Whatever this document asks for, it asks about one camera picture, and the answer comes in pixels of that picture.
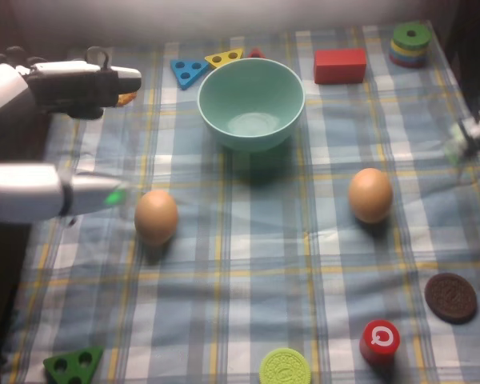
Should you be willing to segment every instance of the blue triangle block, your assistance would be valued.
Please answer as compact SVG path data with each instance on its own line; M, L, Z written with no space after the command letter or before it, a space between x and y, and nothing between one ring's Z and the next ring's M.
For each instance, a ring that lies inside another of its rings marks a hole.
M206 60L171 60L172 68L179 86L186 90L195 83L209 68L210 64Z

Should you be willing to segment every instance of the tablecloth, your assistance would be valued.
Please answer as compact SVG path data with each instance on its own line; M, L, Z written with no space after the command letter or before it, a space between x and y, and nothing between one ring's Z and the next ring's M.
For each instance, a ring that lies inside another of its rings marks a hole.
M46 160L132 183L124 206L38 224L4 348L4 382L44 382L42 360L105 348L94 382L248 383L272 349L309 362L313 383L380 382L359 353L364 326L390 320L402 343L394 382L480 381L480 158L458 181L442 152L467 111L434 38L427 66L392 64L394 26L110 48L143 86L94 122L58 116ZM258 47L306 88L295 134L264 154L224 150L174 58ZM318 86L316 50L361 47L363 84ZM354 219L346 191L365 167L388 173L384 226ZM135 236L135 203L168 190L180 223L161 249ZM479 311L436 318L423 288L438 272L467 278Z

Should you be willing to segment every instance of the bowl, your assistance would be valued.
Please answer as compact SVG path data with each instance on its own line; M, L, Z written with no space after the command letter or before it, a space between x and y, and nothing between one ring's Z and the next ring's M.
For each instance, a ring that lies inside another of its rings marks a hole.
M259 152L294 131L306 95L287 66L244 58L214 70L201 84L198 108L215 139L232 150Z

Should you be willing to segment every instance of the red cylinder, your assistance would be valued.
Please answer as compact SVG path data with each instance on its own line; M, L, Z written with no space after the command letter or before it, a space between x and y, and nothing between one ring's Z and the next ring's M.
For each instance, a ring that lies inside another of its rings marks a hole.
M400 333L387 320L369 322L359 341L361 355L376 366L391 364L399 345Z

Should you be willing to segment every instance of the white wall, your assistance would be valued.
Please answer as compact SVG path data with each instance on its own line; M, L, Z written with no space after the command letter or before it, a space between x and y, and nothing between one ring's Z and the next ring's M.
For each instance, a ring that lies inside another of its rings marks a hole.
M401 22L454 14L435 0L11 0L33 42L127 44Z

